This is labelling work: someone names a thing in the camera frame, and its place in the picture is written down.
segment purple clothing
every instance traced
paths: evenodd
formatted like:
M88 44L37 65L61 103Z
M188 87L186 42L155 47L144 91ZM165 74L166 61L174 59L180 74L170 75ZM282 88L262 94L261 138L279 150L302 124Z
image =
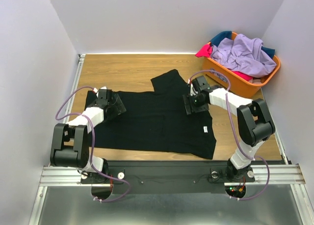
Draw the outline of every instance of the purple clothing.
M261 78L276 67L276 63L261 50L262 45L259 38L249 39L238 34L234 41L225 38L218 47L213 46L211 58L232 71Z

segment mounting bolt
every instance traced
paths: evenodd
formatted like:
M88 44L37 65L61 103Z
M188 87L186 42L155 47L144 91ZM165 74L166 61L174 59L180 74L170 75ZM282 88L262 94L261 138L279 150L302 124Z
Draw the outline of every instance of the mounting bolt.
M85 179L87 178L87 176L86 176L85 174L83 174L83 173L80 175L80 177L81 177L81 179L83 179L83 180L85 180Z
M119 179L123 179L124 178L124 173L122 173L122 172L118 173L118 178Z
M218 173L216 171L211 172L211 178L217 179L218 178Z
M250 178L253 178L253 177L254 177L253 171L248 171L248 172L247 172L247 175L248 175Z

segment dark blue cloth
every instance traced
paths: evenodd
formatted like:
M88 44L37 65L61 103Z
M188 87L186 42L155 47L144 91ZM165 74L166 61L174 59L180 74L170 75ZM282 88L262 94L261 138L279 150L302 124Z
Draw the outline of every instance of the dark blue cloth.
M231 35L232 35L232 31L223 31L219 33L218 35L216 35L210 42L212 45L215 45L218 47L220 42L224 40L225 38L231 39ZM261 50L264 51L270 58L272 59L274 58L275 49L262 47Z

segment red cloth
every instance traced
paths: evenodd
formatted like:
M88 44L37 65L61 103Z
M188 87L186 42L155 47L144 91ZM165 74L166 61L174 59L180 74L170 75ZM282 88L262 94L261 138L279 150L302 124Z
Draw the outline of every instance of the red cloth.
M239 71L233 71L236 75L240 76L241 78L245 79L246 81L250 81L251 79L253 79L252 76L249 76L247 74L243 74Z
M196 57L210 57L212 53L212 47L210 46L210 44L206 44L204 45L199 51L198 53L195 54Z

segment wooden floor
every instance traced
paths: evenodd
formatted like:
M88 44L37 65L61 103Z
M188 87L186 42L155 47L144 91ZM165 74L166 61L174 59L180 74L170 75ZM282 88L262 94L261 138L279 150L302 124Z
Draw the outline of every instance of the wooden floor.
M184 80L201 70L202 58L194 55L86 55L79 85L96 88L107 86L115 91L153 91L150 79L171 69L177 69ZM209 84L216 82L208 78ZM72 112L82 112L87 90L76 94ZM258 92L253 99L262 98ZM225 110L210 106L213 130L217 139L215 160L229 159L236 149L228 114ZM280 160L281 156L272 136L259 149L258 155L267 160ZM191 154L169 152L132 151L96 148L95 155L108 160L204 160Z

